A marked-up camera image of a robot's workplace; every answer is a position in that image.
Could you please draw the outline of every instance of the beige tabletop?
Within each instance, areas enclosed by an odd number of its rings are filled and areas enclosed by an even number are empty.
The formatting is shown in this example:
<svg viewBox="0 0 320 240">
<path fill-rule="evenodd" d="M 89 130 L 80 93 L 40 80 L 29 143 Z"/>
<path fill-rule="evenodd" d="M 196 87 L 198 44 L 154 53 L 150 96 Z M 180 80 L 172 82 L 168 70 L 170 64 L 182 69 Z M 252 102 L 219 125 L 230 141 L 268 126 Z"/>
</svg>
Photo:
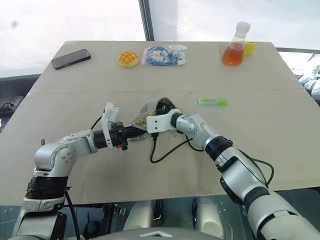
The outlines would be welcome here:
<svg viewBox="0 0 320 240">
<path fill-rule="evenodd" d="M 188 46 L 188 63 L 178 67 L 117 65 L 122 51 L 142 55 L 146 47 L 167 44 L 173 43 L 66 42 L 56 56 L 86 48 L 92 58 L 61 70 L 49 64 L 0 134 L 0 205 L 21 204 L 40 139 L 49 143 L 89 129 L 107 101 L 120 108 L 117 120 L 129 125 L 141 105 L 161 96 L 184 113 L 201 114 L 236 147 L 273 164 L 273 190 L 319 185 L 320 109 L 271 43 L 258 43 L 239 67 L 221 63 L 225 42 L 179 42 Z M 198 98 L 227 98 L 229 104 L 200 106 Z M 161 133 L 155 157 L 183 140 L 174 131 Z M 127 151 L 101 149 L 81 158 L 68 181 L 73 202 L 224 194 L 221 175 L 205 153 L 185 145 L 152 164 L 151 147 L 149 138 L 130 142 Z M 268 178 L 270 170 L 261 168 Z"/>
</svg>

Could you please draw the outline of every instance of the black phone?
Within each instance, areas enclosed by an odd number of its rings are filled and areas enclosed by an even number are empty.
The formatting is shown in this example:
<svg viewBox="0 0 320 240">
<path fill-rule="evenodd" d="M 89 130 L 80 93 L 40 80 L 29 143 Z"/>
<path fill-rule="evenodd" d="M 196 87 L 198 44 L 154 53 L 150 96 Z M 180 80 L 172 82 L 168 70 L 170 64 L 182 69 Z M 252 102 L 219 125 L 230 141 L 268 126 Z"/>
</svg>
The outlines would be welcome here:
<svg viewBox="0 0 320 240">
<path fill-rule="evenodd" d="M 51 63 L 55 69 L 63 69 L 70 65 L 89 60 L 91 58 L 87 49 L 74 51 L 64 56 L 52 59 Z"/>
</svg>

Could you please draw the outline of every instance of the plastic bag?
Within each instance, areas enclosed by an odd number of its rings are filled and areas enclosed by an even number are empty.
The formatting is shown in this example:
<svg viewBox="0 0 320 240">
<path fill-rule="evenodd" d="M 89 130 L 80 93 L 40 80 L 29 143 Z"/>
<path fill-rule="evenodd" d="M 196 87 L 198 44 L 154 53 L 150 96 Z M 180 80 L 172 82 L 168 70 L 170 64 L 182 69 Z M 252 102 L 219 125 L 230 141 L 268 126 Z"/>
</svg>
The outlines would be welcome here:
<svg viewBox="0 0 320 240">
<path fill-rule="evenodd" d="M 169 45 L 167 47 L 148 47 L 143 52 L 141 63 L 154 66 L 179 66 L 186 63 L 187 46 Z"/>
</svg>

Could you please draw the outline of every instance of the glass bottle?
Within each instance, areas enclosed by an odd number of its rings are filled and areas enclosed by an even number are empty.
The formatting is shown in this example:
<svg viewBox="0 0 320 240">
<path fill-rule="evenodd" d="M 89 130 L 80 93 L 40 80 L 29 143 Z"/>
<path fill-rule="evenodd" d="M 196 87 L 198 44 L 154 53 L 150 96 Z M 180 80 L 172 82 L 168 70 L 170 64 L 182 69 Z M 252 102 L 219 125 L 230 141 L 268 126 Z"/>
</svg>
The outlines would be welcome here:
<svg viewBox="0 0 320 240">
<path fill-rule="evenodd" d="M 222 62 L 229 66 L 238 66 L 244 59 L 245 38 L 250 30 L 250 24 L 245 21 L 240 21 L 236 25 L 236 32 L 225 50 Z"/>
</svg>

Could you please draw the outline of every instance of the green highlighter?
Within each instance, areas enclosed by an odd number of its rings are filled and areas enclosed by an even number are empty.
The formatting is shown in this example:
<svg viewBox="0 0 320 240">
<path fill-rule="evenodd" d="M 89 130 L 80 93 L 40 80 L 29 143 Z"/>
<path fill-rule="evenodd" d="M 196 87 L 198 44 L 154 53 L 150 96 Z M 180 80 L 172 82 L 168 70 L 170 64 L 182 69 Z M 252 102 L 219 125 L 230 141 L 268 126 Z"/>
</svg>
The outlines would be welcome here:
<svg viewBox="0 0 320 240">
<path fill-rule="evenodd" d="M 226 106 L 228 100 L 226 98 L 198 98 L 199 105 Z"/>
</svg>

